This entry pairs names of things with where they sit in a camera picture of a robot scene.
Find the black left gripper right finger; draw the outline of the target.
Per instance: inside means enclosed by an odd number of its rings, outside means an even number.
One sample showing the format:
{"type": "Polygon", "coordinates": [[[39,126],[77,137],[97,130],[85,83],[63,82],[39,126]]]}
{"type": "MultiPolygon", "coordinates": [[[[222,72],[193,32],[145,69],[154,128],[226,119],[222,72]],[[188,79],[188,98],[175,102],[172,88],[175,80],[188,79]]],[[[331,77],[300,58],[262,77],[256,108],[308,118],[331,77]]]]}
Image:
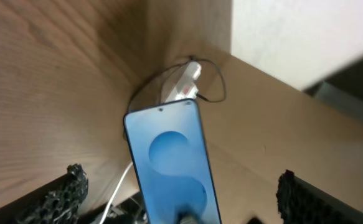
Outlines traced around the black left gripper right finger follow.
{"type": "Polygon", "coordinates": [[[278,179],[278,213],[284,224],[363,224],[363,212],[286,170],[278,179]]]}

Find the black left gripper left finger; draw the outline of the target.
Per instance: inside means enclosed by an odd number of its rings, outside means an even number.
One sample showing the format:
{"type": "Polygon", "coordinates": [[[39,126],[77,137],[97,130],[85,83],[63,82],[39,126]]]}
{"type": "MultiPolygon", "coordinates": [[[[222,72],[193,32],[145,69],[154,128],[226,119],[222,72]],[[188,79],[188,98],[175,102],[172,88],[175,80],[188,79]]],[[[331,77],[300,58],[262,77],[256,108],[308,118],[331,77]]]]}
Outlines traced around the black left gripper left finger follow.
{"type": "Polygon", "coordinates": [[[69,165],[58,179],[0,208],[0,223],[76,223],[88,194],[88,178],[80,164],[69,165]]]}

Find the blue Samsung Galaxy smartphone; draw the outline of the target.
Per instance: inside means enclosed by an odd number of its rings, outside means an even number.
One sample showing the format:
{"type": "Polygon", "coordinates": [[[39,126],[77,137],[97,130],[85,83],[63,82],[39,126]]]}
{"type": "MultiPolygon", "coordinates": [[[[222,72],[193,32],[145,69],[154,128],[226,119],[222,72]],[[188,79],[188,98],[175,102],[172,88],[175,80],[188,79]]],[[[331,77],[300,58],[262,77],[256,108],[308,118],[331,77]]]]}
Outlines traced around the blue Samsung Galaxy smartphone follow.
{"type": "Polygon", "coordinates": [[[149,222],[177,223],[188,213],[221,224],[196,101],[134,111],[123,123],[149,222]]]}

